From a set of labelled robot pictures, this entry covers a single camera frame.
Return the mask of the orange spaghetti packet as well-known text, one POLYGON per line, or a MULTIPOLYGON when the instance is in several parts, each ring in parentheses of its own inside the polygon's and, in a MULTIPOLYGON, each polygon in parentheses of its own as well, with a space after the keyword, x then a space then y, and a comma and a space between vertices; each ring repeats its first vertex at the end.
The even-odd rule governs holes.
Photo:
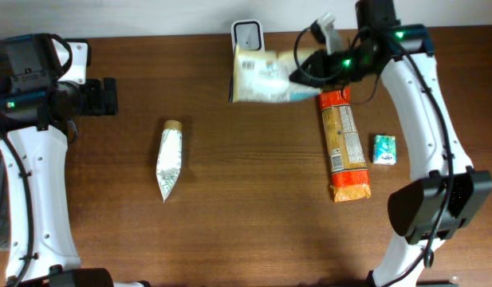
POLYGON ((331 168, 332 200, 370 197, 370 176, 352 114, 350 89, 323 92, 318 100, 331 168))

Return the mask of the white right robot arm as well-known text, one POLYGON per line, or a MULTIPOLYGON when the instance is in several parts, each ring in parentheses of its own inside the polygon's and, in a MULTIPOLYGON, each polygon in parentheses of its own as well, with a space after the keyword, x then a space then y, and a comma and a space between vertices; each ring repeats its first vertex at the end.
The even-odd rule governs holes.
POLYGON ((309 26, 323 49, 296 61, 290 78, 316 88, 341 88, 372 74, 382 80, 407 144, 411 182, 388 199, 394 233, 366 283, 414 286, 435 251, 480 210, 492 177, 474 169, 455 133, 427 27, 404 25, 391 1, 360 0, 355 10, 358 30, 346 48, 338 46, 332 14, 309 26))

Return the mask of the small teal tissue pack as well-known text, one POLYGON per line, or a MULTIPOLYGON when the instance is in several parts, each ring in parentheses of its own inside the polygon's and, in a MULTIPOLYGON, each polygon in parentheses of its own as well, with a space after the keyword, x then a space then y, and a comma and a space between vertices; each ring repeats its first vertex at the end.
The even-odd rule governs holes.
POLYGON ((372 163, 392 166, 396 162, 396 138, 394 136, 376 135, 374 138, 372 163))

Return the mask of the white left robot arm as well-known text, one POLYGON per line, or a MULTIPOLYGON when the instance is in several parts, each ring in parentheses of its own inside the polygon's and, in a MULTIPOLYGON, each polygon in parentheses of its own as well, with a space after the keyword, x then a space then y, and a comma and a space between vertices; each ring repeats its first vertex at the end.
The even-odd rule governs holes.
POLYGON ((65 160, 76 116, 113 116, 116 82, 89 79, 91 47, 54 33, 4 41, 11 74, 0 89, 0 238, 8 286, 111 286, 83 268, 69 225, 65 160))

